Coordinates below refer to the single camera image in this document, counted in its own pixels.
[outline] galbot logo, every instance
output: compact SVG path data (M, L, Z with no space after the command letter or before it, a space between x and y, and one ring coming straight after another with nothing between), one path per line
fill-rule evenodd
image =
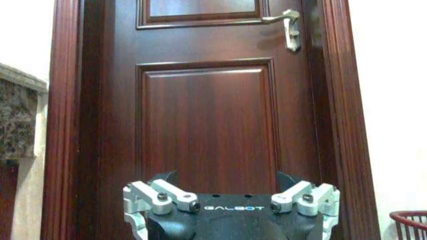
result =
M206 206L204 210L215 211L215 210L224 210L224 211L262 211L266 207L263 206Z

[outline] granite countertop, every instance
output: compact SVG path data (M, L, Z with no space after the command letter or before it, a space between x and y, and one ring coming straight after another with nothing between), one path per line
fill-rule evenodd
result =
M0 161L35 156L37 96L47 83L0 63Z

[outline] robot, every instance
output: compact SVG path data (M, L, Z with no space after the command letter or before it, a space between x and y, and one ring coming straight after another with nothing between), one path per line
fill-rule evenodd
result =
M208 194L178 188L176 172L123 188L124 221L138 240L328 240L340 191L278 172L280 193Z

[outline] basket rim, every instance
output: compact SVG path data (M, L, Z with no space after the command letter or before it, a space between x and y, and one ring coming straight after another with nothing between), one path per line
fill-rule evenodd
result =
M394 211L390 213L390 217L400 224L427 230L427 223L407 219L407 217L427 217L427 211Z

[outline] silver door handle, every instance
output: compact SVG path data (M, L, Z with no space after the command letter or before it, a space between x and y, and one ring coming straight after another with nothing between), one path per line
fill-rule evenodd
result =
M300 13L288 9L279 16L267 16L260 19L262 24L272 24L283 20L286 48L294 53L296 53L302 48L299 25L296 22L299 17Z

